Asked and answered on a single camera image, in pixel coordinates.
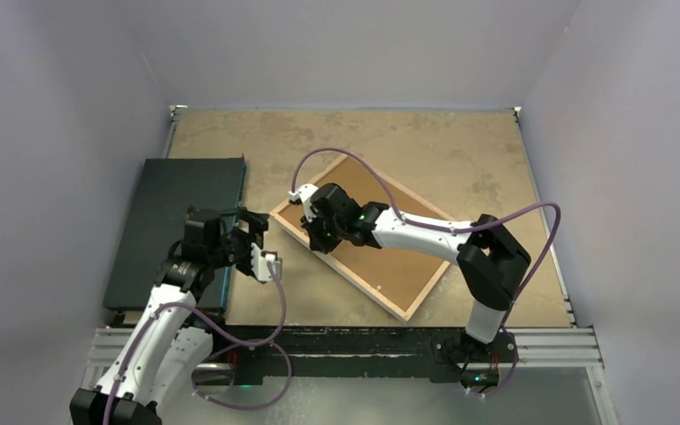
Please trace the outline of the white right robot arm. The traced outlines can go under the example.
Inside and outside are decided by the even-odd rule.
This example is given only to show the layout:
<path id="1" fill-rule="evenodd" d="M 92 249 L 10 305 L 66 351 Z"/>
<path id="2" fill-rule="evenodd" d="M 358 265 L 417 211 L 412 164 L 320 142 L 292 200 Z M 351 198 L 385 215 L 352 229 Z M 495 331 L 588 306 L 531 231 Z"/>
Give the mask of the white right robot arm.
<path id="1" fill-rule="evenodd" d="M 459 267 L 474 299 L 461 347 L 474 360 L 497 346 L 496 335 L 517 297 L 531 257 L 495 217 L 476 222 L 396 215 L 390 205 L 359 205 L 335 183 L 307 183 L 289 193 L 303 209 L 302 228 L 309 247 L 331 253 L 341 242 L 375 249 L 401 249 L 448 261 Z"/>

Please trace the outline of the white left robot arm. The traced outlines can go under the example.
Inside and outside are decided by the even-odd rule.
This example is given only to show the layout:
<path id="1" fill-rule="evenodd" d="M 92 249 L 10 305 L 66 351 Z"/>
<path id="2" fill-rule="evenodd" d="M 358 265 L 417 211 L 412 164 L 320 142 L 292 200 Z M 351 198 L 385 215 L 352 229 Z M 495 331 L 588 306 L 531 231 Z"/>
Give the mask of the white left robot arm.
<path id="1" fill-rule="evenodd" d="M 255 281 L 276 280 L 282 261 L 264 248 L 266 213 L 190 207 L 182 238 L 155 275 L 141 319 L 97 383 L 78 389 L 69 405 L 74 424 L 159 424 L 159 408 L 198 363 L 216 362 L 235 346 L 259 340 L 231 336 L 197 309 L 216 271 L 235 267 Z"/>

